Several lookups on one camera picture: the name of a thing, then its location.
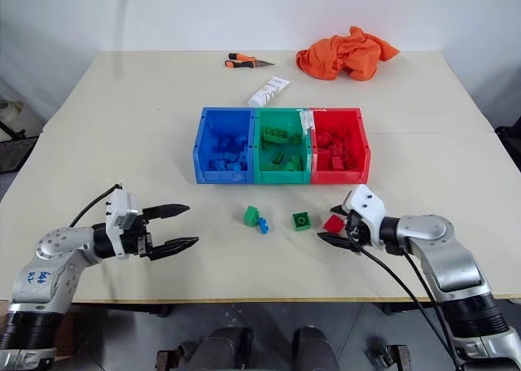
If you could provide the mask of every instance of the orange rag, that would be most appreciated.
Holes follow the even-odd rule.
[[[296,64],[310,76],[334,80],[342,70],[358,81],[370,80],[376,73],[378,60],[386,61],[400,51],[386,41],[351,27],[350,36],[334,35],[317,41],[309,50],[296,54]]]

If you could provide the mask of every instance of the white table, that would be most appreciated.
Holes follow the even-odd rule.
[[[84,272],[77,302],[406,299],[380,267],[315,235],[350,185],[195,183],[201,108],[242,106],[272,75],[291,85],[270,106],[360,107],[369,187],[389,214],[447,216],[494,294],[521,296],[521,176],[440,53],[402,53],[363,83],[314,80],[293,65],[294,52],[254,52],[276,63],[256,70],[223,68],[225,54],[102,53],[94,61],[0,203],[0,299],[9,299],[35,242],[115,182],[142,207],[191,206],[151,222],[156,243],[200,241],[154,262],[105,260]],[[268,219],[269,234],[242,224],[247,205]],[[302,211],[314,230],[297,233],[291,214]],[[95,207],[79,225],[102,222],[103,212]],[[403,259],[375,254],[424,295]]]

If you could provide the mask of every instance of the plastic storage bin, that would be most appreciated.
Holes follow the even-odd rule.
[[[310,108],[312,184],[365,184],[370,148],[358,108]]]
[[[256,184],[310,183],[311,155],[311,138],[307,132],[304,135],[300,110],[256,109],[253,146]]]
[[[203,108],[193,156],[198,183],[253,183],[255,108]]]

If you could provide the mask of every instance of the white wall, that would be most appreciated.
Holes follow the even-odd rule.
[[[520,18],[521,0],[0,0],[0,94],[49,119],[98,50],[296,49],[358,25],[442,49],[492,123],[512,124]]]

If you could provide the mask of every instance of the white tube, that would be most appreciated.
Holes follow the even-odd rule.
[[[271,80],[266,82],[266,85],[262,86],[252,97],[247,101],[247,105],[253,108],[260,108],[266,105],[269,100],[275,97],[278,92],[288,86],[290,81],[283,80],[282,78],[272,77]]]

